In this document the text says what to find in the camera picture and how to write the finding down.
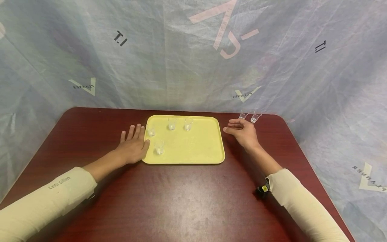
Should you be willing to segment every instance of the hand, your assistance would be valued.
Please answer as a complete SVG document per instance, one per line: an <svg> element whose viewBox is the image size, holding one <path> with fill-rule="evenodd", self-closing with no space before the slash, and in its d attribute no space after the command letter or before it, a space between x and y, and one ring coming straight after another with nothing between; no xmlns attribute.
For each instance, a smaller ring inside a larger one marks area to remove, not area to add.
<svg viewBox="0 0 387 242"><path fill-rule="evenodd" d="M228 121L228 127L223 128L223 131L233 135L245 150L262 148L258 142L255 127L249 121L241 118L230 119Z"/></svg>
<svg viewBox="0 0 387 242"><path fill-rule="evenodd" d="M125 164L133 164L145 158L149 149L150 140L144 142L145 127L137 124L134 131L134 125L130 126L128 137L125 139L125 131L121 133L121 140L114 152L121 158Z"/></svg>

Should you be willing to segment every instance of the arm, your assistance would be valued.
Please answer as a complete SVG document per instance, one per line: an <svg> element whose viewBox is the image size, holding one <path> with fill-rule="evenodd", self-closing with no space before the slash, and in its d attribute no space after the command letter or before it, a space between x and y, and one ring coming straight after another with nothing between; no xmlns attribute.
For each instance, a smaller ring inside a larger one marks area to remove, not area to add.
<svg viewBox="0 0 387 242"><path fill-rule="evenodd" d="M287 169L283 169L259 144L255 127L244 119L231 119L224 132L235 136L265 174L270 191L298 226L319 242L348 241L323 205Z"/></svg>
<svg viewBox="0 0 387 242"><path fill-rule="evenodd" d="M149 148L145 128L121 133L118 147L83 168L75 167L49 184L0 211L0 241L26 241L54 219L65 215L94 192L97 182L125 164L143 159Z"/></svg>

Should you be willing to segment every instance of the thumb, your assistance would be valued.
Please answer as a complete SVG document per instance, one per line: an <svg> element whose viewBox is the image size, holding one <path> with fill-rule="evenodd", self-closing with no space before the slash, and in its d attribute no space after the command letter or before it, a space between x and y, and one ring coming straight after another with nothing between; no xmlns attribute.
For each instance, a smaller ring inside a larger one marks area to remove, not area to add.
<svg viewBox="0 0 387 242"><path fill-rule="evenodd" d="M237 129L233 129L233 128L227 128L227 127L224 127L223 128L223 131L227 134L231 134L231 135L236 135L238 133L239 130Z"/></svg>
<svg viewBox="0 0 387 242"><path fill-rule="evenodd" d="M145 140L145 142L144 142L144 146L142 147L142 151L143 152L147 152L148 151L148 149L149 149L149 145L151 144L151 141L150 140Z"/></svg>

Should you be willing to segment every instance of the person's left hand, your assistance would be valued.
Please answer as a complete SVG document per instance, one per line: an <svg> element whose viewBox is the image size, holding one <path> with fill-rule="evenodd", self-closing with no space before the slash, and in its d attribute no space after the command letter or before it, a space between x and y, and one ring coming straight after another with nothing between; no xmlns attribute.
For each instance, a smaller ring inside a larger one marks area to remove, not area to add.
<svg viewBox="0 0 387 242"><path fill-rule="evenodd" d="M120 144L114 152L124 164L133 164L144 159L150 144L150 140L144 141L145 127L137 124L135 129L134 125L131 125L126 139L125 135L126 132L122 131Z"/></svg>

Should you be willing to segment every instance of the wooden table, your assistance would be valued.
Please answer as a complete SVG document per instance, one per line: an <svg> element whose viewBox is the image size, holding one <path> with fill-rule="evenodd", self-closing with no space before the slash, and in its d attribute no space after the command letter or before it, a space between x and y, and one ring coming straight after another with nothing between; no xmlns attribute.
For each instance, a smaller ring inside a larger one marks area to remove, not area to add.
<svg viewBox="0 0 387 242"><path fill-rule="evenodd" d="M235 113L72 108L65 112L12 187L3 208L75 166L114 149L122 130L154 114L212 116L221 127ZM259 141L292 171L354 241L285 121L263 115ZM306 241L295 222L269 195L234 137L222 132L226 159L219 165L123 167L98 185L97 197L49 224L31 241Z"/></svg>

